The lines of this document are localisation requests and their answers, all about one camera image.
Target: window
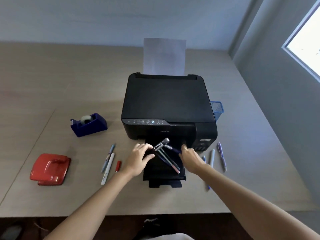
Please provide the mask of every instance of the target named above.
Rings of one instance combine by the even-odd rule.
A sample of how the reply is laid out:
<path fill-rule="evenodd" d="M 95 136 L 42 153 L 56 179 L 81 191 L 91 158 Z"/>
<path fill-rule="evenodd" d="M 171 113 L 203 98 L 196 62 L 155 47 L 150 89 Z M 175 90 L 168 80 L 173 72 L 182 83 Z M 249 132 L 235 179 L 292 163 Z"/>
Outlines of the window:
<path fill-rule="evenodd" d="M 320 0 L 282 48 L 320 81 Z"/>

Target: tape roll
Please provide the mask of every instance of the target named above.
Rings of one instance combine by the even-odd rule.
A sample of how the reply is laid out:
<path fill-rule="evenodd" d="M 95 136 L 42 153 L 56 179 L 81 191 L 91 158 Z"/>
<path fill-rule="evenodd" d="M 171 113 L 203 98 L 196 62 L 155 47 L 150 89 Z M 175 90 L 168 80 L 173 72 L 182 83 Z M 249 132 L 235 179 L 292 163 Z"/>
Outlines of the tape roll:
<path fill-rule="evenodd" d="M 89 122 L 91 122 L 93 120 L 93 118 L 90 115 L 84 115 L 81 117 L 80 119 L 80 123 L 82 125 L 88 124 Z"/>

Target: printer control panel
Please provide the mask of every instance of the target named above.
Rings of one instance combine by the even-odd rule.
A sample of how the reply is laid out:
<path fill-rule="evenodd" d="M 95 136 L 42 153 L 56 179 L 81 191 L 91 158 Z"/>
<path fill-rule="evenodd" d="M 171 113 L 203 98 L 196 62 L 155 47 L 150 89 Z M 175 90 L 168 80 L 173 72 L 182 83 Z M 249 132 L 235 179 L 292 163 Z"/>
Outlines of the printer control panel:
<path fill-rule="evenodd" d="M 122 119 L 127 125 L 170 125 L 162 119 Z"/>

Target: blue tape dispenser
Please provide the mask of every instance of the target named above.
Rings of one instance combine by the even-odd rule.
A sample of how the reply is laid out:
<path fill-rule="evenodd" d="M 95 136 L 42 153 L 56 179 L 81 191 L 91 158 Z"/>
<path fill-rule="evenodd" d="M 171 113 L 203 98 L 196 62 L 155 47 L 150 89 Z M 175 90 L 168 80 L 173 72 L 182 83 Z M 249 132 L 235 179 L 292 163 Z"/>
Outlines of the blue tape dispenser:
<path fill-rule="evenodd" d="M 106 120 L 98 113 L 82 116 L 80 120 L 71 119 L 70 122 L 71 129 L 77 137 L 108 129 Z"/>

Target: floor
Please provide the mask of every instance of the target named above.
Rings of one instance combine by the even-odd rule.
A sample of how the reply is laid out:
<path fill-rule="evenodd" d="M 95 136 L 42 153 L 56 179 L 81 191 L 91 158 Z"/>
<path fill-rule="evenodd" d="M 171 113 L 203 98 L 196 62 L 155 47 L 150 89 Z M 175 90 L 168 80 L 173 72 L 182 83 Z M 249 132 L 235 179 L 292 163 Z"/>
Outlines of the floor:
<path fill-rule="evenodd" d="M 142 228 L 146 218 L 155 218 L 170 222 L 177 232 L 188 234 L 194 239 L 252 239 L 242 228 L 236 218 L 230 213 L 222 214 L 177 214 L 177 215 L 133 215 L 133 216 L 106 216 L 95 235 L 95 240 L 121 239 L 131 240 Z M 52 231 L 65 217 L 44 218 L 0 218 L 0 232 L 11 223 L 21 220 L 26 228 L 21 240 L 43 239 Z"/>

